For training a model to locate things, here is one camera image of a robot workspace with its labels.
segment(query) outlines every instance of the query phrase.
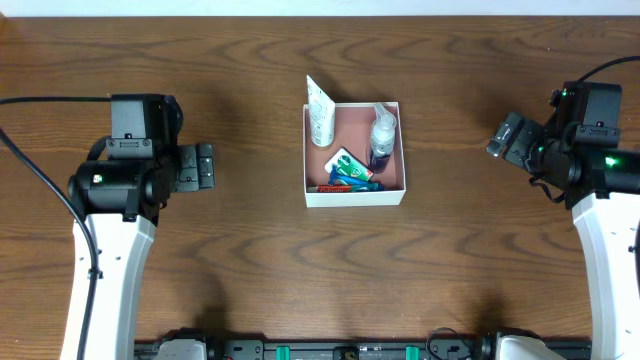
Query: spray bottle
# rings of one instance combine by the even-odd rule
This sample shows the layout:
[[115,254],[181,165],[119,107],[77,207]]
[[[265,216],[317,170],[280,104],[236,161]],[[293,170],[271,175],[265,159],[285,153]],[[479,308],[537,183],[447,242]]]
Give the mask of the spray bottle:
[[374,109],[376,110],[376,120],[371,127],[367,157],[369,169],[379,174],[387,168],[393,152],[393,144],[396,139],[396,118],[381,103],[377,103]]

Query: small package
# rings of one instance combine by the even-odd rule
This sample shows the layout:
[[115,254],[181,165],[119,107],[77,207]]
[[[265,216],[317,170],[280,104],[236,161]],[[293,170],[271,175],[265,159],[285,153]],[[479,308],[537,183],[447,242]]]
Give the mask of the small package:
[[324,166],[326,172],[331,173],[336,168],[338,174],[350,176],[352,178],[369,181],[373,172],[367,169],[358,159],[351,155],[345,148],[340,148],[338,152]]

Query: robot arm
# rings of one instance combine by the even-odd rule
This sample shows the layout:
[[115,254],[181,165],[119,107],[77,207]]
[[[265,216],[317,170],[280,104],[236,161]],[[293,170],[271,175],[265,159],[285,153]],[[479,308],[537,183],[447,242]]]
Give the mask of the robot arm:
[[[69,181],[100,257],[86,359],[133,359],[140,283],[160,209],[173,192],[212,188],[211,145],[178,146],[182,111],[171,96],[114,95],[112,135]],[[98,157],[107,149],[106,161]],[[87,303],[89,249],[74,224],[75,273],[61,359],[75,359]]]
[[[533,177],[553,202],[565,201],[582,242],[593,319],[592,359],[637,359],[640,293],[634,250],[640,221],[640,154],[617,150],[620,139],[618,85],[566,82],[553,93],[555,111],[542,126],[516,113],[487,146]],[[538,180],[564,193],[552,198]],[[524,359],[546,348],[516,337],[500,339],[497,359]]]

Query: white cardboard box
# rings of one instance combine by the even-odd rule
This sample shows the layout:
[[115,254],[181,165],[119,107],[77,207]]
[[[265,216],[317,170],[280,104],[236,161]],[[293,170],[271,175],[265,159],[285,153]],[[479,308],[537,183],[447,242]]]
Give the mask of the white cardboard box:
[[310,193],[308,187],[326,184],[329,174],[324,170],[326,162],[345,147],[366,166],[366,144],[375,120],[375,103],[336,104],[335,135],[329,149],[319,150],[312,145],[309,130],[309,105],[302,108],[302,161],[304,167],[304,197],[307,207],[380,206],[399,205],[407,189],[402,148],[400,106],[397,102],[383,105],[398,120],[396,140],[389,165],[383,174],[376,174],[371,181],[378,181],[389,190],[355,193]]

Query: wood grain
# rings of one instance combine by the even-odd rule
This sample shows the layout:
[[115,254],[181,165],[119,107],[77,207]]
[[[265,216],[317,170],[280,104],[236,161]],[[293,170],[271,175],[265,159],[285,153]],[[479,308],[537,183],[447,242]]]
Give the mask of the wood grain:
[[[138,338],[181,326],[270,339],[494,325],[590,335],[570,213],[484,146],[509,111],[544,121],[563,81],[640,52],[637,19],[12,19],[1,35],[0,96],[173,94],[180,141],[215,144],[216,189],[161,213]],[[624,87],[627,148],[640,145],[638,69],[596,77]],[[305,208],[306,74],[338,102],[401,103],[400,206]],[[104,104],[5,106],[0,124],[61,185],[110,130]],[[0,154],[0,358],[55,358],[71,219]]]

